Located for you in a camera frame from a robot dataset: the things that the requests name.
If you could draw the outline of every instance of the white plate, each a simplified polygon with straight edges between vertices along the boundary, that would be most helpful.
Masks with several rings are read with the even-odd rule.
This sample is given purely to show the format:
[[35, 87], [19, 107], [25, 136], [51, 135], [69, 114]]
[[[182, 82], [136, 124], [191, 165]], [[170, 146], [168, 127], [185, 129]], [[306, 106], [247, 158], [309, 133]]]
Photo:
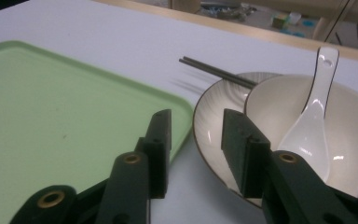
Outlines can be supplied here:
[[[277, 74], [248, 73], [240, 76], [259, 82]], [[295, 122], [299, 116], [307, 101], [312, 77], [281, 76], [263, 82], [257, 85], [257, 88], [273, 83], [274, 79], [285, 79], [281, 82], [283, 86], [276, 91], [266, 91], [266, 94], [260, 95], [258, 100], [254, 99], [250, 106], [253, 108], [252, 111], [247, 108], [247, 115], [271, 142], [272, 150], [275, 150], [282, 135], [287, 132], [285, 129], [288, 129], [292, 125], [291, 122]], [[250, 90], [225, 80], [216, 82], [200, 97], [193, 118], [193, 129], [200, 154], [222, 182], [239, 195], [241, 193], [220, 147], [223, 111], [225, 108], [230, 108], [243, 112], [249, 92]], [[293, 105], [295, 107], [293, 111], [293, 108], [289, 108], [291, 102], [288, 101], [294, 93], [304, 99], [303, 103], [299, 101], [298, 104]], [[276, 102], [276, 95], [279, 95], [278, 99], [281, 98], [282, 102]], [[326, 183], [357, 197], [358, 92], [333, 83], [326, 109], [325, 128], [332, 163], [332, 173]]]

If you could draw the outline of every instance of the spoon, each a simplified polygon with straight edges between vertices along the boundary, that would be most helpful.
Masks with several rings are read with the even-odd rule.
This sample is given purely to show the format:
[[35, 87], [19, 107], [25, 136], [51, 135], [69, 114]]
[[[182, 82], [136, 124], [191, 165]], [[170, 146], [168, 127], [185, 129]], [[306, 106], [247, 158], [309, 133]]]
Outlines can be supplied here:
[[308, 101], [300, 117], [278, 146], [278, 150], [295, 152], [304, 158], [324, 182], [330, 172], [329, 154], [324, 135], [324, 115], [337, 62], [337, 49], [319, 48], [315, 77]]

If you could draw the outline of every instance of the white table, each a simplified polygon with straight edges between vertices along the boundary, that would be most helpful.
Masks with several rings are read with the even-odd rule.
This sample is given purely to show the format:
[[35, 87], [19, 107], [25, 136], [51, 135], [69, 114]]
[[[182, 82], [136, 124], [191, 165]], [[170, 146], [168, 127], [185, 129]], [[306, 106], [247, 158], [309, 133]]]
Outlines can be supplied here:
[[[195, 105], [217, 77], [178, 62], [189, 56], [232, 73], [311, 76], [324, 43], [212, 22], [168, 9], [114, 1], [32, 0], [0, 11], [0, 42], [21, 40], [170, 91]], [[339, 48], [335, 81], [358, 91], [358, 51]], [[192, 136], [173, 161], [152, 223], [265, 223], [262, 211], [228, 191]]]

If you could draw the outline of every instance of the chopsticks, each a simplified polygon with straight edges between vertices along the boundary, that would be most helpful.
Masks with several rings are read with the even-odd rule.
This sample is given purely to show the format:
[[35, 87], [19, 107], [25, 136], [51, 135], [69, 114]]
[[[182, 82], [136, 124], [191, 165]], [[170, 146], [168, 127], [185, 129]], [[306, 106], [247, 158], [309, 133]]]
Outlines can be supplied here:
[[199, 62], [197, 60], [188, 58], [186, 56], [183, 57], [183, 59], [179, 59], [179, 62], [185, 63], [185, 64], [190, 65], [195, 68], [198, 68], [199, 70], [202, 70], [204, 72], [207, 72], [207, 73], [212, 74], [217, 77], [221, 77], [222, 79], [236, 83], [236, 84], [243, 86], [245, 88], [248, 88], [248, 89], [252, 89], [257, 84], [256, 82], [253, 82], [252, 80], [249, 80], [249, 79], [246, 79], [243, 77], [238, 77], [238, 76], [231, 74], [227, 71], [224, 71], [220, 68], [213, 67], [209, 64]]

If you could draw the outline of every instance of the bowl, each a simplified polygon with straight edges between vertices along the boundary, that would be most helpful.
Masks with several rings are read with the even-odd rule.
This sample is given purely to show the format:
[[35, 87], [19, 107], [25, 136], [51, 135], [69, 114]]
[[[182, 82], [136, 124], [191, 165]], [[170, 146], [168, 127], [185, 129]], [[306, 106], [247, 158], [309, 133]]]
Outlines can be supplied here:
[[[245, 114], [276, 150], [307, 102], [313, 77], [279, 76], [252, 89]], [[358, 92], [333, 82], [326, 106], [325, 136], [330, 160], [326, 184], [358, 196]]]

